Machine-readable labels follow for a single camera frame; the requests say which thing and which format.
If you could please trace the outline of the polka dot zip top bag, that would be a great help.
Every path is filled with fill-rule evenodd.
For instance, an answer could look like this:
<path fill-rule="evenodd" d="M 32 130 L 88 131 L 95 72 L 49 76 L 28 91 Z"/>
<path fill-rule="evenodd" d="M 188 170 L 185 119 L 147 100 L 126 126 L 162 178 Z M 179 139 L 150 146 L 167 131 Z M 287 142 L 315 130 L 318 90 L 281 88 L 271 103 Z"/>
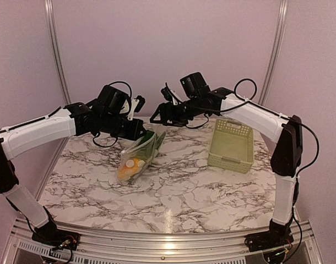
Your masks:
<path fill-rule="evenodd" d="M 120 154 L 121 160 L 117 169 L 118 180 L 133 184 L 158 155 L 165 136 L 166 130 L 163 128 L 148 130 L 145 136 L 124 149 Z"/>

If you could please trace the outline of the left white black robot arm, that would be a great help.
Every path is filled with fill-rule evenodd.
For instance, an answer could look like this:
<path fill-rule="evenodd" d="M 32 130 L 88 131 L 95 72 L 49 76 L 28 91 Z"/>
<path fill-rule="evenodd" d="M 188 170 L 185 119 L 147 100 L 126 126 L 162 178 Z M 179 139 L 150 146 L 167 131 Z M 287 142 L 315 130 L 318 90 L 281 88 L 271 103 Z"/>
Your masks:
<path fill-rule="evenodd" d="M 146 133 L 143 121 L 133 117 L 144 104 L 144 97 L 132 98 L 109 84 L 88 103 L 72 103 L 40 118 L 0 128 L 0 194 L 34 226 L 34 240 L 56 245 L 75 241 L 75 234 L 58 229 L 48 210 L 20 185 L 12 159 L 46 143 L 87 133 L 95 138 L 107 133 L 135 141 Z"/>

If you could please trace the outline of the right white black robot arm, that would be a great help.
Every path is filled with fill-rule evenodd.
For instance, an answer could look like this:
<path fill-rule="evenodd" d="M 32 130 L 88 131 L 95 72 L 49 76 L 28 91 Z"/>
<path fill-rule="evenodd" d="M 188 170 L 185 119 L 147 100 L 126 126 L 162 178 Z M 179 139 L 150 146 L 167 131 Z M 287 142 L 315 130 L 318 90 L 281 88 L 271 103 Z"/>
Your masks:
<path fill-rule="evenodd" d="M 165 86 L 161 93 L 166 102 L 159 104 L 150 122 L 184 127 L 198 115 L 215 114 L 247 125 L 275 143 L 270 160 L 276 178 L 273 216 L 268 231 L 247 235 L 245 244 L 250 250 L 260 250 L 291 241 L 290 225 L 295 221 L 294 206 L 299 195 L 297 173 L 303 151 L 301 119 L 275 113 L 239 96 L 236 90 L 224 87 L 211 90 L 200 72 L 185 76 L 180 83 L 188 100 L 181 101 Z"/>

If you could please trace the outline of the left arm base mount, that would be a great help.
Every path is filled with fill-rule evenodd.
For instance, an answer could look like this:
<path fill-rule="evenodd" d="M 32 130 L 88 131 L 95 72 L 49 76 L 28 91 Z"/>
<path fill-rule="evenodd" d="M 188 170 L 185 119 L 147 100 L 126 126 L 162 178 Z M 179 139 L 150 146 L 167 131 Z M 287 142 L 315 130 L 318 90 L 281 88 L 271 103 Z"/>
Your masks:
<path fill-rule="evenodd" d="M 79 233 L 58 229 L 53 233 L 32 235 L 33 241 L 52 246 L 54 250 L 71 249 L 74 251 L 77 249 L 79 238 Z"/>

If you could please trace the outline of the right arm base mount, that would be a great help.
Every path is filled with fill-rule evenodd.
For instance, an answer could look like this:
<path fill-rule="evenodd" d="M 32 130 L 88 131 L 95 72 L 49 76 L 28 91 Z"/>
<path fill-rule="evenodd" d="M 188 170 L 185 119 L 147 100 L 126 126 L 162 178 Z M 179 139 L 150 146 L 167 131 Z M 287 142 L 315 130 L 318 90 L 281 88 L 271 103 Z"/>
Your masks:
<path fill-rule="evenodd" d="M 250 252 L 259 250 L 268 250 L 286 244 L 292 244 L 294 238 L 292 233 L 287 233 L 284 236 L 272 233 L 271 231 L 253 233 L 245 236 L 245 245 Z"/>

